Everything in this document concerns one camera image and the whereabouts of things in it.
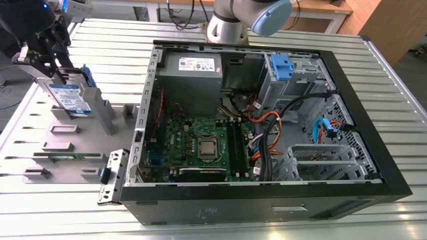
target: connector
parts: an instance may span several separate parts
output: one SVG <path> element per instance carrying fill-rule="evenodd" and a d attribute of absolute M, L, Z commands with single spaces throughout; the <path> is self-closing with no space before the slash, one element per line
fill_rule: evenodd
<path fill-rule="evenodd" d="M 340 126 L 340 130 L 344 132 L 356 132 L 357 131 L 357 127 L 349 123 L 342 123 Z"/>
<path fill-rule="evenodd" d="M 338 90 L 326 90 L 328 94 L 341 94 Z"/>
<path fill-rule="evenodd" d="M 338 130 L 337 128 L 329 129 L 329 130 L 326 131 L 325 136 L 326 136 L 328 138 L 330 138 L 330 139 L 337 138 L 338 132 L 340 132 L 340 130 Z"/>

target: metal table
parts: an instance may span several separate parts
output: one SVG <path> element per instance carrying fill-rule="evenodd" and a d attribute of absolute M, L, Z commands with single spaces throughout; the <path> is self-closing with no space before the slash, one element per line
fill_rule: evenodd
<path fill-rule="evenodd" d="M 178 32 L 169 23 L 87 19 L 70 26 L 71 60 L 87 64 L 114 105 L 139 103 L 153 41 L 203 42 L 203 30 Z M 427 114 L 374 45 L 358 36 L 282 31 L 253 45 L 336 52 L 414 195 L 328 221 L 142 226 L 123 206 L 98 206 L 98 184 L 25 184 L 0 177 L 0 236 L 41 239 L 426 239 Z M 54 116 L 34 84 L 0 136 L 0 172 L 34 164 Z"/>

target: red wire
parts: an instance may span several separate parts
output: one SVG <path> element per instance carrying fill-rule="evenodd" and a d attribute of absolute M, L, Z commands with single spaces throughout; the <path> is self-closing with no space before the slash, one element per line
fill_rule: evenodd
<path fill-rule="evenodd" d="M 332 125 L 342 125 L 342 123 L 340 121 L 332 121 Z M 325 128 L 321 125 L 321 132 L 320 132 L 320 137 L 318 137 L 318 144 L 324 143 L 324 138 L 326 137 L 326 133 L 325 133 Z"/>
<path fill-rule="evenodd" d="M 163 103 L 165 103 L 165 100 L 166 100 L 166 95 L 165 95 L 166 91 L 162 90 L 162 102 L 161 102 L 161 109 L 159 109 L 159 113 L 158 113 L 158 119 L 155 121 L 155 126 L 154 126 L 154 131 L 153 131 L 153 135 L 151 135 L 151 138 L 153 139 L 157 135 L 157 131 L 158 131 L 158 126 L 159 126 L 159 121 L 161 121 L 161 114 L 162 114 L 162 111 L 163 111 Z"/>

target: power cord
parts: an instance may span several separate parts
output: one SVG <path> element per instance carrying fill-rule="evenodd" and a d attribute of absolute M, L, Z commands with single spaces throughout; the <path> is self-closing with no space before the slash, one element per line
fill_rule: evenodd
<path fill-rule="evenodd" d="M 0 71 L 6 70 L 6 69 L 10 69 L 10 68 L 14 68 L 17 67 L 17 65 L 13 65 L 13 66 L 6 66 L 5 68 L 0 68 Z"/>
<path fill-rule="evenodd" d="M 173 14 L 171 14 L 171 3 L 170 3 L 170 0 L 167 0 L 167 13 L 169 13 L 169 17 L 171 18 L 171 21 L 173 21 L 173 23 L 175 24 L 175 27 L 177 27 L 178 31 L 183 31 L 185 29 L 187 29 L 187 30 L 189 30 L 189 29 L 197 29 L 197 28 L 199 27 L 198 25 L 197 25 L 197 26 L 193 26 L 193 27 L 189 27 L 189 24 L 190 24 L 190 22 L 191 22 L 191 20 L 193 20 L 193 17 L 194 17 L 195 2 L 197 2 L 197 0 L 193 0 L 190 17 L 189 17 L 189 19 L 187 19 L 187 22 L 186 22 L 185 26 L 182 26 L 181 23 L 177 22 L 175 19 L 174 19 L 174 16 L 173 16 Z"/>
<path fill-rule="evenodd" d="M 169 13 L 169 17 L 170 17 L 171 21 L 173 21 L 173 23 L 175 24 L 175 27 L 177 27 L 178 31 L 183 31 L 185 29 L 191 30 L 191 29 L 198 29 L 198 28 L 201 28 L 201 25 L 202 25 L 202 24 L 198 24 L 197 26 L 189 26 L 189 24 L 190 24 L 190 22 L 191 22 L 191 20 L 193 20 L 193 18 L 194 18 L 197 0 L 193 0 L 193 3 L 191 3 L 191 13 L 190 13 L 190 17 L 189 17 L 187 21 L 185 21 L 186 23 L 185 23 L 185 22 L 177 22 L 177 21 L 175 21 L 174 18 L 175 18 L 177 16 L 174 15 L 174 11 L 171 10 L 170 0 L 167 0 L 166 2 L 167 2 L 167 13 Z M 209 22 L 209 21 L 210 21 L 210 18 L 209 18 L 209 13 L 207 13 L 207 10 L 206 10 L 206 6 L 205 6 L 202 0 L 199 0 L 199 2 L 201 2 L 201 5 L 202 5 L 202 8 L 203 8 L 203 13 L 205 13 L 206 21 Z"/>
<path fill-rule="evenodd" d="M 19 101 L 18 103 L 15 103 L 15 104 L 11 105 L 11 106 L 2 107 L 0 110 L 14 108 L 14 107 L 15 107 L 17 105 L 19 105 L 21 103 L 22 103 L 22 101 Z"/>
<path fill-rule="evenodd" d="M 296 15 L 296 18 L 294 18 L 294 21 L 293 21 L 293 25 L 291 25 L 287 29 L 285 29 L 285 30 L 290 30 L 290 29 L 294 28 L 296 25 L 300 23 L 301 14 L 302 14 L 302 5 L 301 5 L 300 0 L 297 0 L 297 5 L 298 5 L 298 10 L 297 10 L 297 15 Z"/>
<path fill-rule="evenodd" d="M 281 110 L 279 112 L 279 116 L 281 118 L 287 114 L 287 112 L 305 100 L 310 99 L 310 98 L 329 98 L 332 97 L 334 93 L 332 92 L 320 92 L 320 93 L 312 93 L 308 95 L 302 95 L 297 98 L 294 98 L 294 100 L 291 100 L 291 102 L 285 106 L 285 108 Z M 271 159 L 271 155 L 270 155 L 270 151 L 269 151 L 269 135 L 271 130 L 274 129 L 275 124 L 279 123 L 281 118 L 274 118 L 273 121 L 269 124 L 267 129 L 263 132 L 263 136 L 261 138 L 259 141 L 259 152 L 261 152 L 261 162 L 262 164 L 265 163 L 266 165 L 266 171 L 265 171 L 265 175 L 263 175 L 263 179 L 265 181 L 271 181 L 274 176 L 273 176 L 273 159 Z"/>

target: metal grill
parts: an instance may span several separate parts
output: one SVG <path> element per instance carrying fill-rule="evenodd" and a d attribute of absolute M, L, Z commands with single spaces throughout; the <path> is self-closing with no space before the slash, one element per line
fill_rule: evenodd
<path fill-rule="evenodd" d="M 354 124 L 350 115 L 345 110 L 342 99 L 338 95 L 332 97 L 326 102 L 324 100 L 318 100 L 313 107 L 313 110 L 308 115 L 309 117 L 306 118 L 306 122 L 304 123 L 306 129 L 305 138 L 308 143 L 316 143 L 313 127 L 317 119 L 328 118 L 330 121 Z M 369 173 L 377 172 L 377 168 L 365 147 L 361 135 L 357 132 L 338 131 L 337 137 L 333 139 L 325 138 L 324 143 L 348 145 L 356 148 L 358 153 L 356 159 L 360 163 L 358 167 L 348 169 L 341 169 L 338 167 L 330 167 L 328 170 L 324 169 L 321 175 L 326 180 L 338 180 L 346 178 L 346 174 L 353 174 L 354 176 L 360 176 L 360 179 L 364 179 Z"/>

